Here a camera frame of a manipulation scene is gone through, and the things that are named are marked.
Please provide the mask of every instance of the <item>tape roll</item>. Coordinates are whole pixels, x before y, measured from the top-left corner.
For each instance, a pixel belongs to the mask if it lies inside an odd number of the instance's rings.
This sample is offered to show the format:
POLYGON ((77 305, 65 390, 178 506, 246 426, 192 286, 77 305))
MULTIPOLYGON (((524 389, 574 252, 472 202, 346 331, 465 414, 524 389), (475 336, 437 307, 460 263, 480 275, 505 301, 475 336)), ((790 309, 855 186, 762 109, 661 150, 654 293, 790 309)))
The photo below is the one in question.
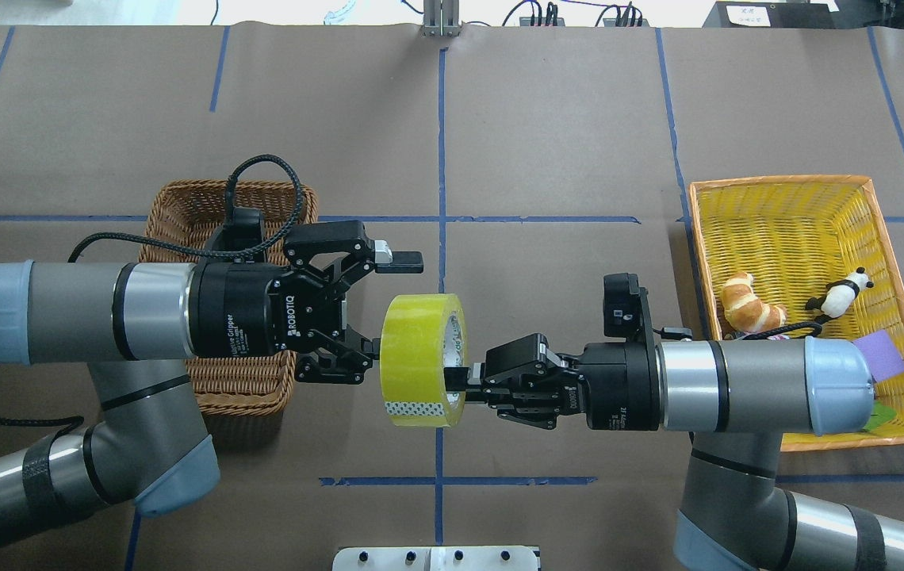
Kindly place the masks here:
POLYGON ((385 410, 404 427, 452 427, 465 397, 445 390, 445 366, 466 362, 466 322, 451 293, 398 296, 382 325, 379 376, 385 410))

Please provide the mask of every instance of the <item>panda toy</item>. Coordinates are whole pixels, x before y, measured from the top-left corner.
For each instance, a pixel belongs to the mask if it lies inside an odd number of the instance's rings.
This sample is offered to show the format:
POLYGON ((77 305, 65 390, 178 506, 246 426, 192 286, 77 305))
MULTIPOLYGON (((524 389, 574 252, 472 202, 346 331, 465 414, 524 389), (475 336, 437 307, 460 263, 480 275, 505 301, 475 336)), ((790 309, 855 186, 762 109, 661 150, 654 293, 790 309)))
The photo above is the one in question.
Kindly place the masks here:
POLYGON ((814 320, 825 324, 847 313, 847 308, 854 303, 862 289, 874 288, 874 286, 874 282, 870 281, 868 274, 865 274, 864 268, 859 267, 839 282, 826 283, 825 296, 812 297, 804 308, 807 310, 817 308, 822 311, 822 315, 814 320))

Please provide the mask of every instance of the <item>purple block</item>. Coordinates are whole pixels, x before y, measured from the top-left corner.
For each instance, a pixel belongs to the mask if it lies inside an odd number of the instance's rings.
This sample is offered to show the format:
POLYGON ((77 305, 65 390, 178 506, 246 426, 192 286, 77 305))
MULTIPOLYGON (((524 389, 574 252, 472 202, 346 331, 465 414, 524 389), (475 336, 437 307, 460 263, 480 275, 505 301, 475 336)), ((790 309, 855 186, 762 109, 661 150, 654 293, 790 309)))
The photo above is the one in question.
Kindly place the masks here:
POLYGON ((904 361, 895 347, 890 334, 886 329, 879 329, 874 333, 854 340, 854 346, 861 350, 864 361, 868 363, 868 371, 876 383, 886 379, 892 379, 900 373, 904 373, 904 361))

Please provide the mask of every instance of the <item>yellow woven basket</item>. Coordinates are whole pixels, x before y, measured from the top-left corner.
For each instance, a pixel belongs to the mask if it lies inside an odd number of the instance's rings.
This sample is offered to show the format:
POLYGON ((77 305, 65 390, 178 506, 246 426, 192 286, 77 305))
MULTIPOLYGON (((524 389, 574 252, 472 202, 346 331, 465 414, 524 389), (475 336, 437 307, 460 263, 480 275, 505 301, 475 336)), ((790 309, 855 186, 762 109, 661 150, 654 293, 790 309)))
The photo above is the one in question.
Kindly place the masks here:
MULTIPOLYGON (((227 181, 183 180, 163 187, 145 225, 145 235, 166 242, 202 248, 223 224, 224 187, 227 181)), ((293 184, 238 181, 236 203, 261 209, 265 232, 274 234, 293 211, 293 184)), ((304 187, 300 224, 318 221, 318 198, 304 187)), ((286 264, 282 241, 267 252, 269 263, 286 264)), ((197 263, 198 259, 162 248, 143 246, 141 263, 197 263)), ((185 362, 194 385, 198 407, 216 444, 239 447, 259 444, 274 436, 278 413, 293 395, 296 357, 290 351, 260 358, 192 358, 185 362), (239 422, 261 418, 267 422, 239 422)))
MULTIPOLYGON (((787 307, 788 323, 814 317, 804 309, 825 284, 864 266, 875 282, 823 337, 858 339, 886 329, 904 357, 904 286, 871 178, 787 176, 729 178, 688 185, 695 249, 712 339, 731 333, 720 289, 735 271, 756 276, 760 299, 787 307)), ((904 444, 904 374, 875 387, 897 416, 872 431, 784 436, 784 451, 904 444)))

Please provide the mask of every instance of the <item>green object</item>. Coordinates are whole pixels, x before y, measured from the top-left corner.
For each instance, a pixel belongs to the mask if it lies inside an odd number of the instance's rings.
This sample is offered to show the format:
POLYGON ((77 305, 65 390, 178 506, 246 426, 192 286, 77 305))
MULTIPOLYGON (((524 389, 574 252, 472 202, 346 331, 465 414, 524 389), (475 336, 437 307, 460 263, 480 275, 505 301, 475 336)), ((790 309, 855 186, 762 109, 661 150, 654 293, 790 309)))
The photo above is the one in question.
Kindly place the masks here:
POLYGON ((881 404, 881 402, 875 402, 875 408, 871 411, 871 419, 864 425, 863 431, 873 431, 877 427, 883 426, 885 423, 890 422, 890 420, 895 418, 897 412, 891 406, 887 406, 885 404, 881 404))

